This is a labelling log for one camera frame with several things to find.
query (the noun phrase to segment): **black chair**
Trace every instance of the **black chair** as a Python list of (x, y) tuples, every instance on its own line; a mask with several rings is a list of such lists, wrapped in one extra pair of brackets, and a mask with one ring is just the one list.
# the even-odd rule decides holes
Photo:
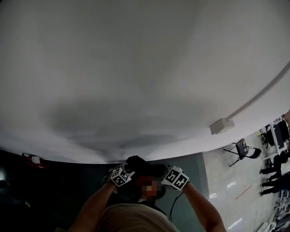
[(224, 149), (224, 150), (239, 155), (239, 158), (236, 162), (242, 160), (245, 157), (250, 158), (250, 159), (256, 159), (260, 156), (260, 154), (262, 152), (259, 148), (253, 147), (253, 149), (255, 149), (254, 153), (251, 156), (247, 156), (247, 154), (249, 153), (249, 150), (247, 150), (247, 148), (249, 148), (249, 147), (246, 145), (246, 141), (244, 139), (241, 139), (237, 143), (233, 143), (233, 144), (235, 144), (236, 146), (234, 146), (230, 150), (226, 150), (226, 149)]

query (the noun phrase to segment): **wall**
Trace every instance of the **wall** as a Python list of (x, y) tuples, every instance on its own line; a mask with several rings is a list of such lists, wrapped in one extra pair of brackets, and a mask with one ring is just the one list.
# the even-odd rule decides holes
[(45, 159), (157, 160), (225, 146), (290, 109), (288, 1), (3, 1), (0, 147)]

